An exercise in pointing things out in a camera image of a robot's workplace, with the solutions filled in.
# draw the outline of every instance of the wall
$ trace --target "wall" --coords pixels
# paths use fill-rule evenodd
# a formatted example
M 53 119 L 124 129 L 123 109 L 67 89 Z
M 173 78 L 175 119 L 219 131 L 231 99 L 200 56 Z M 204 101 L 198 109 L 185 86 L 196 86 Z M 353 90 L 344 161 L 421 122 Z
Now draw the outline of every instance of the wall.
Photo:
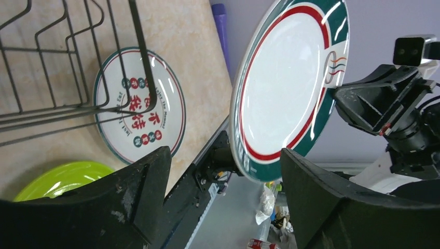
M 440 37 L 440 1 L 346 0 L 350 18 L 350 52 L 344 82 L 362 79 L 379 64 L 391 64 L 394 41 L 408 34 Z M 223 3 L 228 14 L 230 76 L 244 55 L 260 19 L 273 0 L 211 0 Z M 440 70 L 431 79 L 440 81 Z M 348 126 L 336 112 L 308 158 L 315 162 L 372 162 L 386 141 Z

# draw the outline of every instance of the black metal frame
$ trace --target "black metal frame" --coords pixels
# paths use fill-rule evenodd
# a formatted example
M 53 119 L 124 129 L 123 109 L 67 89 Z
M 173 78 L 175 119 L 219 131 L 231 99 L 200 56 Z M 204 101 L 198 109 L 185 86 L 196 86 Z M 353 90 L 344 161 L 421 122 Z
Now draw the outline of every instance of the black metal frame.
M 32 127 L 32 126 L 44 125 L 47 123 L 52 123 L 52 122 L 57 122 L 57 121 L 62 121 L 62 120 L 67 120 L 67 119 L 72 119 L 72 118 L 84 117 L 84 116 L 88 116 L 88 115 L 95 115 L 95 114 L 103 113 L 103 112 L 121 113 L 121 114 L 125 115 L 125 116 L 123 116 L 123 118 L 138 114 L 136 112 L 129 112 L 129 111 L 123 110 L 125 107 L 127 107 L 130 104 L 130 92 L 129 92 L 128 87 L 126 88 L 127 102 L 124 105 L 117 106 L 117 107 L 106 107 L 106 105 L 109 102 L 107 80 L 105 78 L 105 75 L 103 74 L 104 70 L 103 70 L 103 66 L 102 66 L 101 53 L 99 51 L 98 41 L 97 41 L 97 38 L 95 35 L 95 29 L 98 28 L 104 22 L 105 16 L 104 16 L 103 8 L 95 0 L 84 0 L 83 2 L 84 2 L 84 7 L 85 7 L 85 10 L 87 13 L 87 19 L 89 21 L 89 26 L 83 30 L 74 32 L 74 30 L 72 28 L 72 22 L 71 22 L 70 13 L 68 10 L 67 1 L 66 0 L 61 0 L 61 1 L 64 6 L 63 15 L 60 18 L 53 21 L 51 24 L 47 25 L 46 27 L 43 27 L 41 30 L 39 30 L 38 32 L 35 33 L 36 48 L 5 47 L 5 46 L 3 46 L 2 39 L 0 36 L 0 50 L 2 52 L 3 60 L 5 62 L 5 67 L 8 72 L 8 76 L 10 79 L 12 90 L 13 90 L 13 93 L 15 96 L 15 100 L 17 102 L 18 109 L 19 109 L 18 112 L 0 115 L 0 126 L 1 126 L 0 133 L 6 132 L 6 131 L 22 129 L 22 128 L 27 128 L 27 127 Z M 136 1 L 135 0 L 127 0 L 127 1 L 130 6 L 133 24 L 134 24 L 134 28 L 135 28 L 135 32 L 136 32 L 136 37 L 137 37 L 137 42 L 139 43 L 139 49 L 140 49 L 141 56 L 143 59 L 142 61 L 143 61 L 144 70 L 145 70 L 145 78 L 148 82 L 148 90 L 150 92 L 150 105 L 145 111 L 141 112 L 141 114 L 142 114 L 142 113 L 150 112 L 156 106 L 156 103 L 157 103 L 157 95 L 156 95 L 156 90 L 155 90 L 156 87 L 154 84 L 153 73 L 152 73 L 152 69 L 151 69 L 151 66 L 149 63 L 149 59 L 148 59 L 148 50 L 147 50 L 147 47 L 146 47 L 145 41 L 144 41 L 144 35 L 142 32 L 142 26 L 141 26 L 141 22 L 139 19 L 139 12 L 138 12 L 138 8 L 136 6 Z M 113 16 L 111 0 L 106 0 L 106 2 L 107 2 L 108 12 L 109 12 L 109 17 L 110 17 L 110 20 L 112 23 L 112 28 L 113 28 L 112 30 L 113 30 L 113 34 L 114 34 L 116 48 L 119 53 L 122 74 L 123 74 L 124 78 L 126 78 L 126 72 L 125 72 L 125 68 L 123 65 L 123 59 L 122 59 L 121 52 L 120 52 L 121 47 L 119 44 L 118 34 L 116 31 L 116 24 L 115 24 L 115 19 Z M 89 7 L 90 4 L 99 8 L 99 10 L 101 12 L 101 19 L 99 20 L 98 23 L 95 23 L 95 24 L 92 23 L 91 14 L 90 14 L 90 7 Z M 27 0 L 26 8 L 23 11 L 21 11 L 20 13 L 18 13 L 17 15 L 15 15 L 14 17 L 10 18 L 5 23 L 1 24 L 0 31 L 3 28 L 5 28 L 6 26 L 12 24 L 13 22 L 15 22 L 18 19 L 25 16 L 27 13 L 29 13 L 31 11 L 31 9 L 32 9 L 32 0 Z M 42 33 L 47 31 L 51 27 L 53 27 L 63 21 L 66 21 L 68 23 L 69 32 L 70 32 L 70 35 L 65 38 L 66 50 L 42 49 L 40 47 L 40 43 L 39 43 L 39 39 L 38 39 L 39 35 L 41 35 Z M 90 96 L 89 96 L 89 92 L 87 90 L 83 65 L 81 64 L 81 59 L 80 59 L 80 56 L 78 53 L 77 40 L 75 39 L 75 36 L 82 34 L 84 32 L 87 32 L 87 31 L 90 31 L 91 36 L 93 38 L 93 45 L 94 45 L 95 52 L 97 55 L 97 63 L 99 64 L 99 72 L 102 74 L 103 85 L 104 85 L 105 94 L 106 94 L 106 101 L 100 105 L 93 105 L 90 101 Z M 73 49 L 71 49 L 68 45 L 69 39 L 72 40 L 73 47 L 74 47 Z M 20 102 L 20 97 L 19 97 L 20 94 L 17 90 L 16 84 L 15 84 L 15 81 L 13 78 L 12 68 L 8 62 L 7 51 L 20 51 L 20 52 L 25 52 L 25 53 L 38 53 L 39 54 L 41 64 L 42 64 L 44 74 L 45 74 L 45 79 L 47 81 L 47 86 L 48 86 L 49 93 L 51 96 L 51 100 L 53 103 L 53 107 L 35 109 L 35 110 L 24 110 L 23 109 L 21 102 Z M 79 103 L 62 105 L 62 106 L 57 105 L 57 103 L 55 101 L 52 85 L 49 80 L 49 75 L 47 73 L 47 67 L 45 64 L 45 60 L 44 60 L 44 55 L 48 54 L 48 53 L 59 53 L 59 54 L 65 54 L 65 55 L 69 56 L 69 60 L 70 60 L 72 72 L 73 72 L 73 81 L 76 84 L 76 88 L 78 90 L 78 97 L 80 100 Z M 75 71 L 75 66 L 74 66 L 74 63 L 72 60 L 72 56 L 76 57 L 76 61 L 77 61 L 78 68 L 79 68 L 80 79 L 78 79 L 78 77 L 77 77 L 77 74 Z M 84 88 L 85 96 L 83 96 L 81 93 L 82 87 Z M 112 118 L 112 119 L 108 119 L 108 120 L 100 120 L 100 121 L 96 121 L 96 122 L 90 122 L 90 123 L 86 123 L 86 124 L 82 124 L 82 125 L 78 125 L 78 126 L 69 127 L 69 128 L 52 130 L 52 131 L 48 131 L 48 132 L 44 132 L 44 133 L 40 133 L 40 134 L 36 134 L 36 135 L 21 137 L 21 138 L 13 139 L 10 141 L 0 142 L 0 146 L 23 142 L 23 141 L 26 141 L 29 139 L 34 139 L 37 137 L 50 135 L 50 134 L 63 132 L 63 131 L 68 131 L 68 130 L 72 130 L 72 129 L 82 128 L 82 127 L 86 127 L 86 126 L 90 126 L 90 125 L 96 125 L 98 123 L 109 122 L 109 121 L 117 120 L 119 118 L 121 118 L 121 117 Z

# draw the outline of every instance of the white plate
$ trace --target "white plate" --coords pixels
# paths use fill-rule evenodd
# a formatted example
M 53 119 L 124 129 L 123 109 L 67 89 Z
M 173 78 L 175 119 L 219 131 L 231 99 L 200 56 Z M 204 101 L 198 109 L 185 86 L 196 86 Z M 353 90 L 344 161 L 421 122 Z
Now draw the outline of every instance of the white plate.
M 123 110 L 143 112 L 149 104 L 149 90 L 145 82 L 141 53 L 139 48 L 124 48 L 121 50 L 121 56 L 127 76 L 125 80 L 118 52 L 113 53 L 103 64 L 109 93 L 109 103 L 105 108 L 124 105 L 127 102 L 124 86 L 128 86 L 131 101 Z M 185 100 L 179 82 L 160 56 L 149 51 L 148 58 L 156 86 L 156 107 L 149 113 L 98 125 L 110 150 L 127 164 L 141 159 L 160 146 L 169 146 L 174 155 L 185 132 Z M 94 103 L 100 105 L 105 103 L 105 100 L 103 77 L 98 74 Z M 105 112 L 95 117 L 99 121 L 126 115 Z
M 231 149 L 250 179 L 281 177 L 280 150 L 305 156 L 321 134 L 348 55 L 345 3 L 276 1 L 238 70 L 230 110 Z

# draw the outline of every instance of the black wire rack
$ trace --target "black wire rack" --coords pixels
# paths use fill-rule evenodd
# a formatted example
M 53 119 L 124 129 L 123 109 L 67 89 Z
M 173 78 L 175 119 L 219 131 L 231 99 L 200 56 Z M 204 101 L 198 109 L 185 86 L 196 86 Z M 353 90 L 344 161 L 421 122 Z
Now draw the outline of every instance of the black wire rack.
M 87 122 L 87 123 L 80 124 L 80 125 L 74 125 L 74 126 L 67 127 L 67 128 L 52 129 L 50 131 L 45 131 L 45 132 L 38 133 L 38 134 L 31 134 L 31 135 L 27 135 L 25 137 L 14 138 L 14 139 L 10 139 L 10 140 L 4 141 L 4 142 L 2 141 L 2 142 L 0 142 L 0 146 L 23 142 L 23 141 L 26 141 L 29 139 L 34 139 L 34 138 L 45 136 L 45 135 L 50 135 L 50 134 L 54 134 L 54 133 L 58 133 L 58 132 L 64 132 L 64 131 L 68 131 L 68 130 L 72 130 L 72 129 L 78 129 L 78 128 L 91 126 L 91 125 L 97 125 L 98 123 L 110 122 L 110 121 L 117 120 L 120 118 L 125 118 L 125 117 L 130 117 L 130 116 L 133 116 L 136 114 L 150 112 L 156 106 L 156 103 L 157 103 L 156 87 L 154 84 L 153 73 L 152 73 L 152 69 L 151 69 L 151 66 L 149 63 L 149 59 L 148 59 L 148 50 L 147 50 L 147 47 L 146 47 L 145 41 L 144 41 L 144 34 L 142 31 L 142 26 L 141 26 L 141 21 L 140 21 L 140 16 L 139 16 L 139 12 L 138 12 L 138 7 L 136 5 L 136 1 L 135 0 L 126 0 L 127 4 L 129 5 L 130 12 L 131 12 L 131 19 L 133 20 L 135 35 L 136 35 L 137 43 L 139 45 L 140 53 L 142 56 L 142 62 L 143 62 L 144 70 L 145 70 L 145 79 L 148 82 L 147 86 L 148 86 L 148 90 L 150 92 L 150 105 L 147 107 L 146 110 L 142 111 L 141 113 L 130 112 L 130 111 L 124 110 L 124 108 L 130 104 L 129 88 L 126 88 L 127 101 L 125 104 L 120 105 L 120 106 L 106 107 L 106 105 L 108 105 L 108 103 L 109 103 L 109 98 L 110 98 L 109 92 L 108 92 L 108 87 L 107 87 L 108 79 L 106 79 L 105 74 L 104 74 L 103 61 L 101 59 L 102 52 L 99 49 L 99 46 L 98 46 L 99 41 L 98 41 L 98 38 L 96 35 L 96 30 L 103 24 L 104 19 L 106 18 L 105 12 L 108 13 L 107 18 L 110 18 L 110 21 L 111 21 L 112 39 L 114 40 L 114 42 L 116 44 L 116 49 L 119 53 L 119 60 L 120 60 L 121 71 L 122 71 L 123 77 L 124 77 L 124 79 L 126 79 L 126 70 L 124 67 L 124 61 L 121 56 L 121 47 L 120 47 L 121 45 L 120 45 L 119 38 L 118 38 L 117 24 L 115 22 L 115 18 L 114 18 L 114 14 L 113 14 L 111 0 L 105 0 L 105 1 L 102 0 L 102 2 L 105 4 L 99 4 L 96 0 L 83 0 L 83 1 L 75 0 L 75 1 L 73 1 L 73 3 L 76 5 L 78 5 L 78 4 L 84 5 L 84 6 L 82 6 L 82 8 L 85 9 L 85 13 L 86 13 L 87 20 L 88 20 L 88 26 L 84 29 L 79 30 L 79 31 L 74 31 L 74 28 L 72 25 L 72 19 L 78 18 L 76 16 L 77 14 L 70 13 L 69 5 L 67 4 L 67 0 L 60 0 L 60 1 L 62 2 L 62 7 L 64 8 L 64 12 L 63 12 L 62 16 L 59 18 L 55 17 L 54 18 L 55 20 L 53 20 L 50 24 L 42 27 L 40 30 L 38 30 L 34 34 L 35 47 L 29 48 L 29 47 L 4 46 L 3 45 L 4 43 L 2 41 L 2 34 L 1 34 L 1 31 L 3 29 L 8 27 L 9 25 L 14 24 L 14 22 L 17 22 L 19 19 L 25 17 L 26 15 L 28 15 L 30 13 L 30 11 L 33 8 L 32 0 L 27 0 L 26 7 L 21 12 L 19 12 L 17 14 L 12 13 L 11 15 L 14 15 L 14 16 L 0 25 L 1 55 L 4 60 L 5 70 L 8 74 L 7 77 L 9 78 L 10 86 L 12 88 L 13 98 L 14 98 L 16 105 L 17 105 L 17 111 L 0 114 L 0 133 L 12 131 L 12 130 L 23 129 L 23 128 L 29 128 L 29 127 L 33 127 L 33 126 L 44 125 L 44 124 L 58 122 L 58 121 L 67 120 L 67 119 L 74 119 L 74 118 L 84 117 L 84 116 L 89 116 L 89 115 L 92 116 L 92 115 L 96 115 L 96 114 L 102 113 L 102 112 L 119 113 L 123 117 L 118 116 L 117 118 L 112 118 L 112 119 L 108 119 L 108 120 L 100 120 L 100 121 L 95 121 L 95 122 L 91 121 L 91 122 Z M 91 11 L 90 11 L 91 8 L 94 8 L 95 10 L 98 9 L 99 10 L 98 12 L 101 14 L 101 16 L 96 17 L 96 15 L 92 15 Z M 97 18 L 99 21 L 93 22 L 92 21 L 93 18 L 95 18 L 95 19 Z M 48 30 L 50 30 L 51 28 L 53 28 L 57 25 L 60 25 L 60 23 L 64 23 L 64 25 L 65 25 L 65 23 L 67 23 L 67 26 L 68 26 L 68 36 L 65 37 L 65 44 L 63 44 L 62 46 L 58 46 L 58 47 L 65 46 L 65 49 L 57 49 L 58 47 L 57 48 L 49 48 L 49 49 L 43 48 L 41 45 L 41 42 L 40 42 L 41 36 L 45 32 L 47 32 Z M 86 77 L 85 77 L 85 73 L 84 73 L 85 67 L 87 65 L 84 65 L 81 62 L 81 58 L 79 56 L 79 51 L 78 51 L 79 45 L 78 44 L 81 43 L 82 40 L 78 40 L 77 36 L 84 35 L 87 33 L 88 33 L 88 35 L 91 36 L 91 40 L 93 41 L 93 47 L 94 47 L 93 50 L 96 54 L 96 62 L 95 63 L 98 64 L 99 72 L 102 75 L 103 88 L 104 88 L 105 95 L 106 95 L 106 101 L 102 104 L 93 104 L 93 101 L 91 100 L 90 91 L 88 90 Z M 45 84 L 47 84 L 47 89 L 48 89 L 48 92 L 50 95 L 50 102 L 51 102 L 50 107 L 31 109 L 31 110 L 23 107 L 22 101 L 20 98 L 20 92 L 17 87 L 17 82 L 15 80 L 14 73 L 13 73 L 14 72 L 14 67 L 13 67 L 14 65 L 12 65 L 12 63 L 10 63 L 10 60 L 13 58 L 10 54 L 8 54 L 11 52 L 32 53 L 32 54 L 39 55 L 41 68 L 44 71 L 44 79 L 46 81 Z M 71 94 L 77 94 L 79 102 L 73 103 L 73 104 L 59 104 L 59 103 L 57 103 L 56 97 L 54 96 L 55 95 L 54 90 L 53 90 L 53 84 L 55 82 L 53 82 L 53 80 L 51 80 L 51 78 L 49 76 L 48 67 L 47 67 L 47 59 L 45 59 L 45 57 L 48 54 L 60 54 L 60 55 L 68 57 L 68 59 L 70 61 L 70 65 L 71 65 L 71 70 L 73 72 L 69 84 L 75 84 L 75 88 L 76 88 L 76 91 L 74 93 L 71 92 Z

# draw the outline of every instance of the green object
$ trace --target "green object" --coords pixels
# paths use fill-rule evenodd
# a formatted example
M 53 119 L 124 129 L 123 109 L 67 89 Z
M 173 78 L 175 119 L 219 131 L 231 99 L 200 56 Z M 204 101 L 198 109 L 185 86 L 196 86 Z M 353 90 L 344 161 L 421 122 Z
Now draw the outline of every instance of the green object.
M 114 170 L 97 162 L 79 161 L 60 165 L 33 180 L 14 201 L 29 201 L 42 197 L 55 198 L 113 173 Z

